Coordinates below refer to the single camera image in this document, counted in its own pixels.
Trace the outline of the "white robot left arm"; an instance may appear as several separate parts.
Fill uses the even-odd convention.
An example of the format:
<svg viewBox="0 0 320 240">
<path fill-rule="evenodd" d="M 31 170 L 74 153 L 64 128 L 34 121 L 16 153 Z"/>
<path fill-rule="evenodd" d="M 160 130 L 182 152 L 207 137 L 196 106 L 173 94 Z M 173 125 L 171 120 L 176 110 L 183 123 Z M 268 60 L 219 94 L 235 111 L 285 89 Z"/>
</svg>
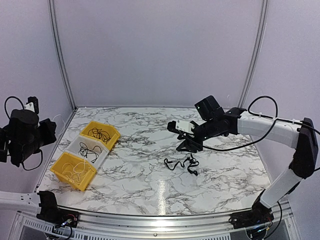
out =
<svg viewBox="0 0 320 240">
<path fill-rule="evenodd" d="M 43 161 L 43 146 L 56 142 L 57 124 L 50 119 L 39 120 L 36 112 L 28 109 L 14 109 L 6 126 L 0 129 L 0 161 L 7 158 L 16 166 L 24 166 L 31 155 L 40 154 Z M 0 192 L 1 209 L 17 209 L 40 213 L 44 203 L 41 193 Z"/>
</svg>

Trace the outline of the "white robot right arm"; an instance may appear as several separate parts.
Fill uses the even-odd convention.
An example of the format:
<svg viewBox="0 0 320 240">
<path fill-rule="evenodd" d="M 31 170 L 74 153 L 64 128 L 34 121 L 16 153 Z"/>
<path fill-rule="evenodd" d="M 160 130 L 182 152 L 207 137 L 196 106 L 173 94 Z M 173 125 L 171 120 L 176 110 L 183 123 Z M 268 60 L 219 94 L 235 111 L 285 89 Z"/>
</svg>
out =
<svg viewBox="0 0 320 240">
<path fill-rule="evenodd" d="M 224 111 L 216 99 L 210 95 L 195 104 L 202 124 L 194 121 L 174 120 L 168 123 L 167 129 L 178 134 L 183 142 L 177 147 L 179 152 L 197 153 L 206 148 L 204 141 L 228 135 L 250 135 L 258 137 L 256 144 L 264 139 L 274 141 L 294 149 L 289 166 L 257 197 L 248 212 L 247 219 L 258 224 L 267 216 L 267 210 L 273 207 L 282 197 L 290 194 L 302 180 L 314 172 L 318 157 L 319 131 L 314 128 L 310 118 L 303 120 L 255 113 L 250 109 L 233 107 Z"/>
</svg>

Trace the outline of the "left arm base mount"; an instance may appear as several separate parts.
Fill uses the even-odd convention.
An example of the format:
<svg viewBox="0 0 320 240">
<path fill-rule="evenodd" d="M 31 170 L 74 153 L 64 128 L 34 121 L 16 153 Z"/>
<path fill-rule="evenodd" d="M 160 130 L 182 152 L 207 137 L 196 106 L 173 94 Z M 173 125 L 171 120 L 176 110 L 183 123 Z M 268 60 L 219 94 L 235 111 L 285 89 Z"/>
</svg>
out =
<svg viewBox="0 0 320 240">
<path fill-rule="evenodd" d="M 77 227 L 79 212 L 58 207 L 56 196 L 51 191 L 39 191 L 37 195 L 40 198 L 40 203 L 38 204 L 40 213 L 36 214 L 37 219 L 56 225 L 61 225 L 67 220 L 71 220 L 68 225 L 72 228 Z"/>
</svg>

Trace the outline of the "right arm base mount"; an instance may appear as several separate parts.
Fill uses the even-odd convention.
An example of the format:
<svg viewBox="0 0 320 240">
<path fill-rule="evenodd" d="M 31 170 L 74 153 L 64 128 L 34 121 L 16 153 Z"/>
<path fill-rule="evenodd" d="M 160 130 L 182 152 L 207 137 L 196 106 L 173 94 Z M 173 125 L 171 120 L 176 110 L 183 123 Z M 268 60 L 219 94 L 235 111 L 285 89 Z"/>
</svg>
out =
<svg viewBox="0 0 320 240">
<path fill-rule="evenodd" d="M 230 215 L 228 222 L 234 229 L 252 227 L 274 220 L 271 208 L 267 208 L 260 201 L 256 200 L 250 210 L 234 212 Z"/>
</svg>

